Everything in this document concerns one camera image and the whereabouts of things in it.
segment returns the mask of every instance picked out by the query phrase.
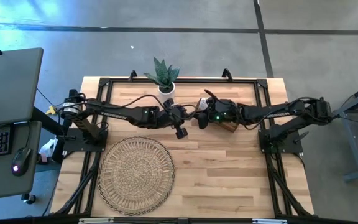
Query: gray desk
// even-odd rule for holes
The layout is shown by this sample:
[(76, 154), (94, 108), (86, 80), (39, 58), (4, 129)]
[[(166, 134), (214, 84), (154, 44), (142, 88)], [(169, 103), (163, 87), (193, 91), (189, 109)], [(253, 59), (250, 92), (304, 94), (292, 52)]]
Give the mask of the gray desk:
[(29, 124), (31, 131), (28, 147), (33, 150), (29, 161), (29, 169), (21, 177), (14, 176), (11, 171), (13, 157), (17, 150), (25, 147), (29, 134), (29, 125), (27, 123), (15, 124), (12, 153), (0, 156), (0, 197), (25, 194), (32, 190), (42, 124), (40, 121), (33, 121)]
[(0, 124), (31, 119), (43, 52), (36, 48), (0, 55)]

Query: yellow tag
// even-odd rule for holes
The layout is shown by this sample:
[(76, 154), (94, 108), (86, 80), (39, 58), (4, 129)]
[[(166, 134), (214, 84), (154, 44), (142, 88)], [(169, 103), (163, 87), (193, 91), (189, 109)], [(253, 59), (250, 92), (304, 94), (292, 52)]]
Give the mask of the yellow tag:
[(49, 110), (45, 113), (46, 115), (55, 115), (55, 107), (49, 106)]

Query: potted plant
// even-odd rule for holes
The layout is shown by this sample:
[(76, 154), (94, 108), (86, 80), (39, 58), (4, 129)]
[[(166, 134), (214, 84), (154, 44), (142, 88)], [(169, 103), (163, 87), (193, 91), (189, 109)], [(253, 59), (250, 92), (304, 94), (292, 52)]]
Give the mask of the potted plant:
[(174, 81), (179, 75), (179, 68), (172, 69), (172, 65), (167, 68), (164, 60), (159, 62), (156, 58), (154, 58), (154, 68), (156, 75), (151, 75), (149, 73), (145, 73), (144, 75), (150, 81), (158, 85), (157, 90), (160, 95), (160, 100), (163, 103), (167, 99), (175, 96)]

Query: white pot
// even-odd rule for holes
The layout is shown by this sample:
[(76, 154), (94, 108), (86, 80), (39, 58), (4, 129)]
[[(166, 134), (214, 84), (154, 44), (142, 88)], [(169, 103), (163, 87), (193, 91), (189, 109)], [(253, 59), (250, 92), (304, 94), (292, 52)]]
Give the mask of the white pot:
[(174, 98), (175, 97), (175, 84), (174, 83), (172, 83), (172, 85), (173, 85), (173, 89), (172, 89), (172, 91), (170, 92), (170, 93), (163, 93), (163, 92), (161, 92), (160, 91), (160, 87), (159, 86), (157, 86), (157, 90), (158, 90), (158, 93), (159, 93), (159, 95), (160, 95), (160, 101), (161, 101), (161, 103), (164, 103), (167, 99), (169, 99), (169, 98)]

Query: desk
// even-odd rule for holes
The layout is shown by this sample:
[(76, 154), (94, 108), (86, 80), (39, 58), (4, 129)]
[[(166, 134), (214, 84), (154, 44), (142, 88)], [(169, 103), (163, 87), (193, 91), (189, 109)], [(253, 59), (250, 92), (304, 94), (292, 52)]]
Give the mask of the desk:
[[(11, 146), (12, 151), (8, 155), (0, 156), (0, 197), (26, 194), (31, 191), (34, 180), (35, 164), (37, 163), (41, 125), (40, 121), (14, 125), (14, 132), (11, 136), (11, 138), (14, 138)], [(12, 160), (16, 152), (25, 147), (27, 138), (29, 138), (27, 146), (32, 149), (29, 158), (29, 168), (23, 176), (16, 177), (12, 174), (11, 170)]]
[[(81, 92), (88, 98), (96, 98), (99, 78), (84, 77)], [(267, 81), (272, 104), (288, 100), (283, 79), (270, 78)], [(254, 87), (248, 84), (177, 83), (176, 86), (174, 100), (180, 104), (195, 105), (200, 97), (208, 97), (203, 91), (205, 88), (218, 98), (256, 104)], [(151, 83), (115, 83), (111, 103), (123, 105), (144, 94), (157, 95), (157, 87)], [(134, 106), (156, 104), (153, 98), (144, 98)], [(289, 119), (277, 118), (276, 123)], [(164, 144), (175, 163), (175, 183), (170, 196), (162, 206), (143, 217), (273, 217), (265, 157), (259, 149), (257, 130), (248, 131), (238, 127), (232, 133), (213, 124), (200, 130), (193, 120), (184, 124), (188, 137), (177, 140), (175, 131), (170, 128), (140, 129), (118, 119), (108, 119), (108, 123), (106, 149), (129, 136), (147, 136)], [(302, 206), (313, 213), (302, 163), (292, 154), (283, 154), (282, 157), (289, 189)], [(75, 152), (63, 161), (51, 212), (61, 208), (76, 189), (83, 158), (84, 152)], [(284, 211), (281, 190), (278, 190), (278, 194), (280, 207)], [(84, 195), (88, 195), (88, 189), (85, 189)], [(83, 198), (82, 208), (85, 203), (86, 197)], [(122, 215), (103, 202), (96, 188), (92, 216)]]
[[(41, 121), (43, 128), (59, 135), (71, 124), (60, 126), (34, 106), (43, 52), (42, 48), (34, 48), (0, 55), (0, 124)], [(63, 142), (58, 141), (52, 159), (61, 162), (62, 151)]]

